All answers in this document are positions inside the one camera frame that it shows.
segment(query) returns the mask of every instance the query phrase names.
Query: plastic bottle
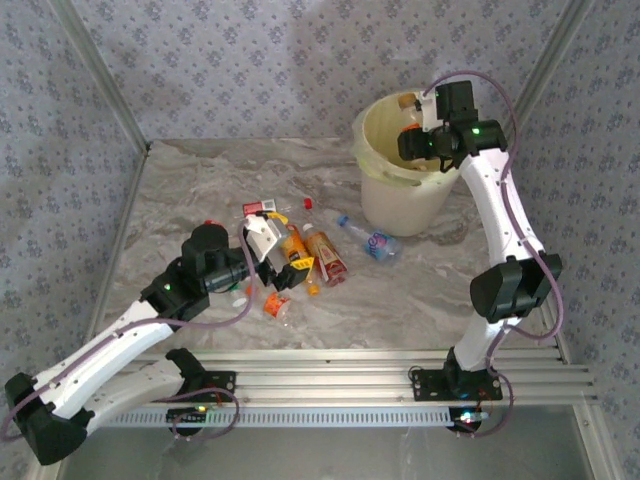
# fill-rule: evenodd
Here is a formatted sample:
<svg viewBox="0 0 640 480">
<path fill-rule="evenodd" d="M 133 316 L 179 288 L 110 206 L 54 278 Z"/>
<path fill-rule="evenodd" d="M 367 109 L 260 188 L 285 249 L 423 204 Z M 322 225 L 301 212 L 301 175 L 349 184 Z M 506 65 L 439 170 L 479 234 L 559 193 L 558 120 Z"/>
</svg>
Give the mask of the plastic bottle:
<svg viewBox="0 0 640 480">
<path fill-rule="evenodd" d="M 251 295 L 251 287 L 247 287 L 246 294 Z M 269 318 L 275 319 L 285 327 L 293 327 L 292 303 L 293 300 L 279 292 L 269 291 L 266 287 L 258 284 L 256 292 L 256 306 L 262 306 L 262 311 Z"/>
<path fill-rule="evenodd" d="M 302 237 L 300 236 L 300 232 L 298 231 L 298 227 L 289 223 L 287 224 L 287 230 L 289 230 L 290 235 L 281 245 L 282 253 L 284 253 L 285 258 L 292 262 L 294 260 L 298 260 L 301 258 L 309 258 L 309 252 L 307 248 L 304 246 L 304 242 L 302 241 Z M 307 278 L 305 280 L 305 285 L 307 286 L 307 293 L 310 296 L 315 296 L 320 293 L 320 287 L 316 284 L 313 279 L 313 270 L 309 272 Z"/>
<path fill-rule="evenodd" d="M 414 128 L 422 128 L 422 114 L 416 108 L 417 97 L 413 93 L 405 93 L 398 97 L 398 106 L 402 111 L 403 132 Z"/>
<path fill-rule="evenodd" d="M 358 240 L 364 251 L 379 262 L 393 262 L 400 258 L 402 245 L 395 238 L 381 232 L 371 230 L 351 220 L 347 215 L 338 218 L 338 225 Z"/>
<path fill-rule="evenodd" d="M 333 287 L 344 282 L 348 274 L 347 266 L 327 235 L 310 223 L 304 225 L 302 231 L 305 233 L 304 244 L 308 252 L 316 257 L 315 266 L 324 283 Z"/>
</svg>

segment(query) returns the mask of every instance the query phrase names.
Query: black motor joint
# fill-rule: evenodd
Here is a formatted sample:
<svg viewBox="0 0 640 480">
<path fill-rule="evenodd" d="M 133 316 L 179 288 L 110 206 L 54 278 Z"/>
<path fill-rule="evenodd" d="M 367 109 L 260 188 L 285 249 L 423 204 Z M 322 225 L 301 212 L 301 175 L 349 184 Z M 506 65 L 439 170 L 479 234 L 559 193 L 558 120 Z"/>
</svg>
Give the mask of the black motor joint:
<svg viewBox="0 0 640 480">
<path fill-rule="evenodd" d="M 440 171 L 460 168 L 468 156 L 480 150 L 507 149 L 507 141 L 496 120 L 478 119 L 470 81 L 436 87 L 436 114 L 441 126 L 424 132 L 419 128 L 398 136 L 398 153 L 405 161 L 419 158 L 440 160 Z"/>
</svg>

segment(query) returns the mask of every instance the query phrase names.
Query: blue bottle label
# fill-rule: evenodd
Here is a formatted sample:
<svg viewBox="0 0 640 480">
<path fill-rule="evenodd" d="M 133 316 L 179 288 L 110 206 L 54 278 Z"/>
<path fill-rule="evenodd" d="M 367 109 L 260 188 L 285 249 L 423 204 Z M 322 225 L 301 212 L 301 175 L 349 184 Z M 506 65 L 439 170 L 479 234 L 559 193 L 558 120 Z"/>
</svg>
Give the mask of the blue bottle label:
<svg viewBox="0 0 640 480">
<path fill-rule="evenodd" d="M 364 250 L 373 258 L 381 259 L 387 255 L 385 247 L 392 238 L 389 235 L 385 235 L 379 230 L 376 230 L 371 234 L 367 244 L 364 246 Z"/>
</svg>

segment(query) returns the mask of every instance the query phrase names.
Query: orange bottle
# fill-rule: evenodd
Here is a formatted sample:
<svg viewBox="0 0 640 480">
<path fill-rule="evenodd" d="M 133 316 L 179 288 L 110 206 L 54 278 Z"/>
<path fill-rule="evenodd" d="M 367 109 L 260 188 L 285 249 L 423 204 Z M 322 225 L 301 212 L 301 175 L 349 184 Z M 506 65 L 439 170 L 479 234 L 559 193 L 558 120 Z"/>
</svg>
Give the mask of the orange bottle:
<svg viewBox="0 0 640 480">
<path fill-rule="evenodd" d="M 398 97 L 398 106 L 402 110 L 403 128 L 402 131 L 422 128 L 422 115 L 416 109 L 417 98 L 413 93 L 405 93 Z"/>
<path fill-rule="evenodd" d="M 287 238 L 281 246 L 285 258 L 289 262 L 292 262 L 301 258 L 311 257 L 304 246 L 298 227 L 289 223 L 287 224 L 287 230 L 290 232 L 289 238 Z M 307 285 L 307 293 L 309 295 L 313 297 L 320 293 L 320 287 L 313 281 L 313 270 L 309 272 L 309 275 L 307 275 L 305 283 Z"/>
<path fill-rule="evenodd" d="M 347 266 L 327 235 L 310 223 L 302 227 L 302 231 L 306 235 L 304 244 L 309 253 L 316 257 L 315 265 L 324 283 L 333 287 L 344 282 L 347 279 Z"/>
</svg>

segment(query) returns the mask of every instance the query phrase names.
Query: trash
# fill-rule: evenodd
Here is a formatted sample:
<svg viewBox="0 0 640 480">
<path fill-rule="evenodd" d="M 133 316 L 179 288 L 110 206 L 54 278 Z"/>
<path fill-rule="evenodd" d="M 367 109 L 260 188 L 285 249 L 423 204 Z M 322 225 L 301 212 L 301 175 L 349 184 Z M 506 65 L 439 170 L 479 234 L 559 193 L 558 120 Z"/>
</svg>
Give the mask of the trash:
<svg viewBox="0 0 640 480">
<path fill-rule="evenodd" d="M 251 295 L 251 287 L 247 287 L 247 295 Z M 274 318 L 284 327 L 293 327 L 291 314 L 291 298 L 278 292 L 269 292 L 262 285 L 258 285 L 256 291 L 256 305 L 262 305 L 262 311 Z"/>
<path fill-rule="evenodd" d="M 304 244 L 316 258 L 315 265 L 324 283 L 333 287 L 344 282 L 347 279 L 347 266 L 327 235 L 311 223 L 304 225 L 302 231 L 305 233 Z"/>
<path fill-rule="evenodd" d="M 398 97 L 398 106 L 402 111 L 402 131 L 413 130 L 414 128 L 422 128 L 422 115 L 416 108 L 418 98 L 415 93 L 405 93 Z"/>
<path fill-rule="evenodd" d="M 364 251 L 379 262 L 390 263 L 398 260 L 402 253 L 402 245 L 395 238 L 381 230 L 372 230 L 359 225 L 347 215 L 338 219 L 338 225 L 359 241 Z"/>
<path fill-rule="evenodd" d="M 313 208 L 313 200 L 309 197 L 305 197 L 302 199 L 302 203 L 293 204 L 283 200 L 276 202 L 274 198 L 269 198 L 258 202 L 245 203 L 242 205 L 242 216 L 236 214 L 234 215 L 234 219 L 242 219 L 243 217 L 256 212 L 278 212 L 286 215 L 300 207 L 305 210 L 311 210 L 311 208 Z"/>
<path fill-rule="evenodd" d="M 304 246 L 304 242 L 302 241 L 302 237 L 300 236 L 298 227 L 289 223 L 287 225 L 287 230 L 289 230 L 291 234 L 289 238 L 287 238 L 281 245 L 285 259 L 289 262 L 292 262 L 301 258 L 310 258 L 311 255 L 307 251 L 307 248 Z M 320 287 L 313 279 L 313 269 L 309 272 L 309 275 L 307 275 L 305 285 L 307 286 L 307 293 L 310 296 L 313 297 L 320 293 Z"/>
<path fill-rule="evenodd" d="M 229 300 L 233 308 L 242 309 L 249 301 L 247 295 L 239 288 L 238 284 L 235 284 L 229 288 Z"/>
</svg>

